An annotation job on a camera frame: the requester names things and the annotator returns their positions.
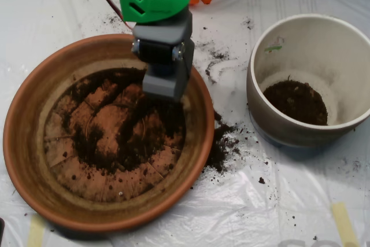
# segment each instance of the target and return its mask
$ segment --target clay pot saucer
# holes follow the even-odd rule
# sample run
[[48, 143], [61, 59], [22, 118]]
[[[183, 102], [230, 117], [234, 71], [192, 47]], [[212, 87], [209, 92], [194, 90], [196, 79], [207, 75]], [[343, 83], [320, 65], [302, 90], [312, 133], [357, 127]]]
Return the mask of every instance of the clay pot saucer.
[[[153, 149], [145, 149], [147, 156], [138, 158], [137, 165], [115, 159], [122, 122], [137, 111], [134, 99], [142, 97], [140, 80], [131, 80], [119, 93], [117, 84], [132, 79], [133, 72], [140, 79], [146, 69], [131, 54], [131, 43], [128, 35], [104, 35], [61, 49], [26, 78], [8, 111], [3, 151], [9, 176], [22, 198], [59, 226], [107, 232], [146, 223], [190, 188], [207, 160], [213, 107], [194, 68], [181, 103], [186, 132], [180, 128], [164, 134]], [[102, 72], [119, 78], [96, 78]], [[94, 82], [79, 98], [79, 90]], [[154, 130], [168, 131], [164, 122], [151, 110], [134, 122], [130, 140], [152, 140]], [[110, 167], [86, 160], [89, 148], [81, 155], [79, 142], [84, 141], [78, 140], [78, 132], [88, 141], [96, 126], [103, 135], [94, 151], [111, 159]]]

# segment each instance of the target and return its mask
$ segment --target spilled soil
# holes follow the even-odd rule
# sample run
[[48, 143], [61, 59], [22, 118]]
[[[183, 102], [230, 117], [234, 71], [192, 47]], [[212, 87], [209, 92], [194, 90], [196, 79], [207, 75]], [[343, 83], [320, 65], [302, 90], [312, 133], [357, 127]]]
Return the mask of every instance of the spilled soil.
[[217, 170], [217, 172], [226, 171], [224, 167], [224, 161], [229, 153], [236, 152], [232, 148], [239, 143], [238, 140], [232, 140], [227, 138], [230, 132], [235, 130], [235, 127], [228, 126], [222, 121], [222, 117], [216, 111], [214, 112], [214, 119], [220, 125], [214, 130], [212, 147], [206, 162], [206, 167], [210, 166]]
[[317, 126], [327, 125], [325, 103], [308, 83], [282, 81], [268, 87], [264, 95], [274, 107], [295, 120]]

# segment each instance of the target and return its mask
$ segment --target soil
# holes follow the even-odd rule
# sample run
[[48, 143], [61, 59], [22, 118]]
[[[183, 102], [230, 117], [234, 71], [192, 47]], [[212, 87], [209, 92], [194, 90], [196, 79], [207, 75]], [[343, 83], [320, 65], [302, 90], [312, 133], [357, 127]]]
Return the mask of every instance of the soil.
[[317, 126], [327, 125], [325, 103], [308, 83], [285, 80], [268, 87], [264, 95], [274, 107], [295, 120]]
[[[132, 171], [148, 162], [164, 148], [166, 138], [180, 136], [176, 146], [170, 147], [182, 150], [186, 136], [182, 104], [145, 96], [141, 89], [144, 74], [134, 68], [97, 72], [62, 95], [71, 96], [79, 105], [86, 102], [94, 109], [88, 115], [87, 126], [78, 122], [73, 126], [70, 111], [62, 117], [64, 130], [74, 134], [73, 147], [80, 163], [102, 169], [102, 175], [113, 174], [116, 169]], [[106, 95], [96, 101], [92, 95], [97, 92]], [[116, 133], [115, 126], [107, 123], [117, 123]]]
[[228, 154], [227, 147], [234, 147], [239, 141], [229, 142], [225, 135], [229, 132], [233, 132], [235, 127], [228, 126], [222, 122], [222, 117], [216, 111], [214, 112], [214, 118], [219, 123], [220, 127], [214, 130], [213, 142], [209, 152], [209, 156], [206, 162], [206, 167], [210, 166], [217, 170], [217, 172], [225, 171], [224, 160]]

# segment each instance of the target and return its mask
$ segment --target gray 3d printed part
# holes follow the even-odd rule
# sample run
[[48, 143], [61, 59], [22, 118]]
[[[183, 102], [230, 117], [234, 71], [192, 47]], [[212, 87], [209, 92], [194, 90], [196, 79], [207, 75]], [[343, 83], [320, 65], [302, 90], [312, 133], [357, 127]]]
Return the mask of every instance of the gray 3d printed part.
[[194, 42], [189, 40], [183, 60], [174, 62], [174, 72], [171, 75], [157, 75], [155, 65], [149, 64], [143, 80], [143, 91], [152, 97], [180, 101], [190, 77], [193, 54]]

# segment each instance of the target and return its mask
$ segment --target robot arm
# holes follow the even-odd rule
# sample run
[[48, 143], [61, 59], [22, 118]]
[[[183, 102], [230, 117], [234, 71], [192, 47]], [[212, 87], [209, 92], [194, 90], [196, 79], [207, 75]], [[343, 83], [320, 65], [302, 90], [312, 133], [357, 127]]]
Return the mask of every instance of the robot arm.
[[189, 1], [120, 0], [125, 21], [137, 22], [132, 52], [148, 63], [148, 95], [179, 101], [186, 89], [194, 54]]

